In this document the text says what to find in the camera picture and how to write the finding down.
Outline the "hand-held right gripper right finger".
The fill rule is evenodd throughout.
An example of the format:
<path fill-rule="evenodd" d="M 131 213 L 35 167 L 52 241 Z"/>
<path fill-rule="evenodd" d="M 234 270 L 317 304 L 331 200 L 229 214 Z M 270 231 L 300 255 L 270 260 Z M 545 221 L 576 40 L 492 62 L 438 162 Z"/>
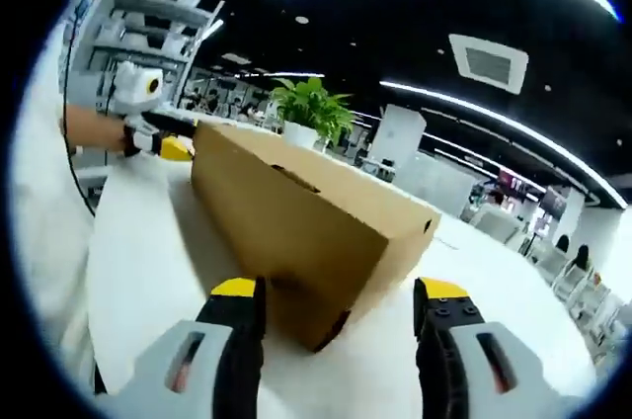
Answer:
<path fill-rule="evenodd" d="M 417 278 L 416 365 L 425 418 L 571 418 L 582 400 L 558 393 L 542 362 L 463 288 Z"/>

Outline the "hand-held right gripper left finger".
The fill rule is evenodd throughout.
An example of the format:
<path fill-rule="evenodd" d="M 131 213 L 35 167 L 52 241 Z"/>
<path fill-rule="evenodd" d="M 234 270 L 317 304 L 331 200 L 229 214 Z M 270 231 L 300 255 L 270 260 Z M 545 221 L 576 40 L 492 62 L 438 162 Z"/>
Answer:
<path fill-rule="evenodd" d="M 194 321 L 149 345 L 131 379 L 96 407 L 104 418 L 255 418 L 266 325 L 266 281 L 229 279 Z"/>

